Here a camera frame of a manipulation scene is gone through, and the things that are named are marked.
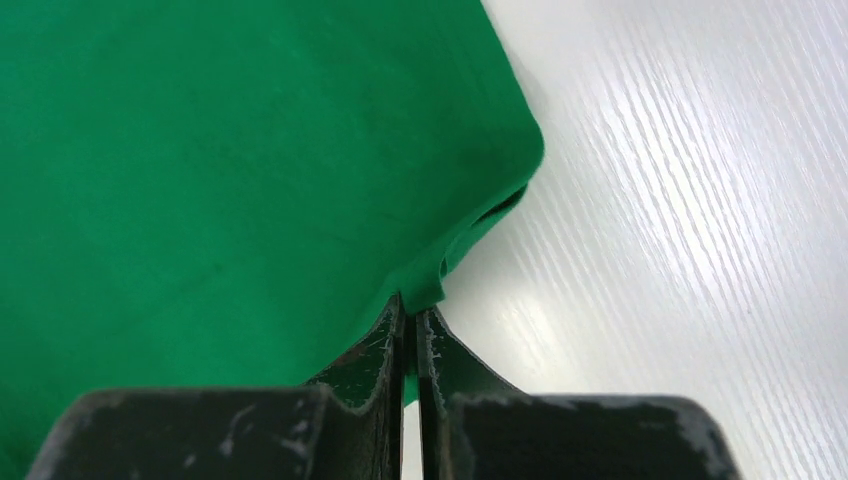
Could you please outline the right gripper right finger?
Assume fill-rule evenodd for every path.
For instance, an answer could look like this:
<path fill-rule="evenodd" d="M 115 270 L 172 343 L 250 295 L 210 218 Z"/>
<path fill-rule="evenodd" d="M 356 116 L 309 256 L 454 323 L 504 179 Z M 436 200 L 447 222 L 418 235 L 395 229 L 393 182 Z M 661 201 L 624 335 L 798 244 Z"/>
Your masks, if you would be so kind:
<path fill-rule="evenodd" d="M 532 395 L 440 312 L 415 318 L 426 479 L 737 479 L 714 419 L 677 396 Z"/>

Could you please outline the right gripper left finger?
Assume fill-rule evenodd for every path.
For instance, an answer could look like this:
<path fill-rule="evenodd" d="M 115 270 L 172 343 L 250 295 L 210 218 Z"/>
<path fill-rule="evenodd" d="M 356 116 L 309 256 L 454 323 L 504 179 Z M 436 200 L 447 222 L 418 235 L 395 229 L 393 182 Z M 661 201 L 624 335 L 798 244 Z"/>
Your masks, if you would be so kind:
<path fill-rule="evenodd" d="M 56 421 L 32 479 L 397 479 L 406 314 L 299 386 L 90 392 Z"/>

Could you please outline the green t shirt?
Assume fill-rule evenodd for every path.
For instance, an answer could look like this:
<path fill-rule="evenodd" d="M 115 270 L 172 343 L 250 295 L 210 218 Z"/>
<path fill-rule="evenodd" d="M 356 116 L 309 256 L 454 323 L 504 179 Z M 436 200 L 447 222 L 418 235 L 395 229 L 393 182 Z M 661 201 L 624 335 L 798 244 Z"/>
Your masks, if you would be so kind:
<path fill-rule="evenodd" d="M 1 475 L 95 389 L 297 384 L 521 199 L 478 1 L 5 1 Z"/>

